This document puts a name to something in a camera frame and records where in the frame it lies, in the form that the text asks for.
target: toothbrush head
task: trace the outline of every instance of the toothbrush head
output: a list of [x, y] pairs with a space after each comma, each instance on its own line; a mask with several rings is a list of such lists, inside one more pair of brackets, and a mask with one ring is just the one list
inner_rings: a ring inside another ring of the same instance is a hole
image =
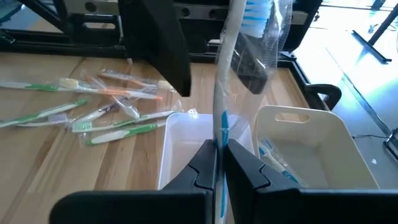
[[247, 1], [240, 32], [252, 37], [261, 38], [264, 35], [268, 19], [271, 16], [272, 5], [273, 1]]
[[77, 89], [79, 87], [79, 81], [73, 78], [61, 78], [60, 86], [69, 89]]
[[49, 122], [51, 123], [66, 123], [69, 121], [67, 114], [51, 114], [48, 116]]

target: white plastic box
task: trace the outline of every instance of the white plastic box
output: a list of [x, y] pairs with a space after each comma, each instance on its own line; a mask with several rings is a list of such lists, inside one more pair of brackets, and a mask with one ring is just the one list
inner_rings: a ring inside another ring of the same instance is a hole
[[[281, 121], [281, 113], [308, 119]], [[268, 139], [310, 188], [378, 189], [344, 122], [331, 112], [265, 106], [257, 116], [257, 138]]]
[[[232, 115], [228, 121], [233, 123], [235, 119], [236, 117]], [[181, 172], [207, 139], [213, 139], [213, 115], [175, 113], [167, 118], [159, 190]], [[250, 126], [243, 131], [237, 141], [254, 154]], [[229, 200], [226, 209], [222, 223], [234, 223]]]

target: wooden tabletop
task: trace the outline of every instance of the wooden tabletop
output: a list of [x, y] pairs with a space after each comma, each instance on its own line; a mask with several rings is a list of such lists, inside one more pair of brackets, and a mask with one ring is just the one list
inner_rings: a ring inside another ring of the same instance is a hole
[[[103, 68], [142, 77], [161, 76], [150, 65], [112, 58], [82, 58], [53, 55], [0, 53], [1, 79], [19, 82], [56, 82], [59, 78], [80, 78]], [[176, 104], [184, 111], [211, 113], [216, 66], [191, 64], [192, 95], [162, 91], [162, 101], [137, 100], [142, 113]], [[107, 81], [129, 86], [127, 83]], [[239, 87], [232, 90], [239, 96]], [[11, 119], [76, 100], [78, 93], [49, 93], [0, 89], [0, 119]], [[79, 116], [108, 101], [91, 96], [87, 105], [69, 112]], [[308, 108], [292, 74], [280, 68], [271, 81], [262, 105]], [[124, 117], [116, 111], [107, 119]], [[49, 212], [60, 198], [79, 190], [156, 189], [164, 140], [164, 128], [120, 141], [92, 147], [81, 145], [80, 137], [63, 126], [0, 129], [0, 220], [1, 223], [47, 223]]]

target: plastic bag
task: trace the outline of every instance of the plastic bag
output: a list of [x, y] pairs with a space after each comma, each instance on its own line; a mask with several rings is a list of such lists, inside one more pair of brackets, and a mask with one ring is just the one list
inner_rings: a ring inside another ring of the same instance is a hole
[[97, 144], [128, 138], [137, 134], [147, 133], [165, 125], [166, 120], [160, 120], [152, 123], [124, 126], [122, 128], [116, 128], [109, 131], [84, 133], [80, 135], [80, 139], [82, 145], [94, 146]]
[[218, 150], [216, 223], [224, 223], [227, 198], [223, 148], [229, 138], [239, 139], [256, 117], [267, 82], [277, 72], [291, 8], [292, 0], [229, 4], [218, 49], [213, 102], [213, 131]]
[[78, 100], [70, 101], [62, 105], [58, 104], [40, 111], [32, 112], [31, 114], [4, 120], [0, 122], [0, 128], [9, 126], [39, 127], [63, 123], [67, 124], [70, 122], [70, 117], [66, 113], [86, 104], [89, 100], [90, 99], [87, 97], [81, 97]]
[[259, 146], [260, 157], [268, 166], [280, 172], [291, 181], [300, 184], [302, 187], [307, 186], [307, 183], [294, 172], [293, 168], [286, 163], [282, 155], [277, 152], [276, 147], [270, 140], [263, 138], [257, 144]]
[[108, 118], [104, 119], [96, 119], [96, 120], [84, 120], [81, 122], [81, 119], [76, 120], [72, 124], [71, 131], [73, 133], [90, 133], [97, 131], [107, 131], [111, 129], [121, 128], [132, 124], [142, 124], [146, 121], [153, 121], [154, 119], [167, 119], [173, 113], [181, 112], [181, 102], [177, 101], [173, 106], [166, 106], [157, 110], [156, 112], [145, 113], [140, 118], [126, 118], [126, 119], [118, 119], [118, 120], [110, 120]]
[[144, 89], [150, 89], [150, 90], [162, 89], [162, 90], [169, 90], [172, 92], [176, 92], [174, 88], [165, 80], [151, 80], [148, 78], [141, 78], [134, 75], [127, 75], [108, 69], [102, 69], [102, 71], [99, 73], [99, 76], [131, 82], [137, 85], [138, 87]]
[[291, 17], [292, 0], [273, 1], [261, 38], [243, 33], [238, 35], [231, 61], [235, 75], [230, 83], [234, 87], [231, 88], [234, 98], [229, 100], [229, 112], [238, 115], [239, 119], [229, 126], [230, 138], [237, 139], [248, 125], [253, 124], [266, 86], [277, 73], [278, 56], [289, 33]]
[[181, 111], [181, 104], [178, 101], [172, 107], [143, 114], [139, 119], [111, 121], [101, 118], [85, 123], [73, 123], [71, 131], [79, 134], [82, 147], [93, 146], [161, 128], [165, 126], [165, 121], [171, 114]]

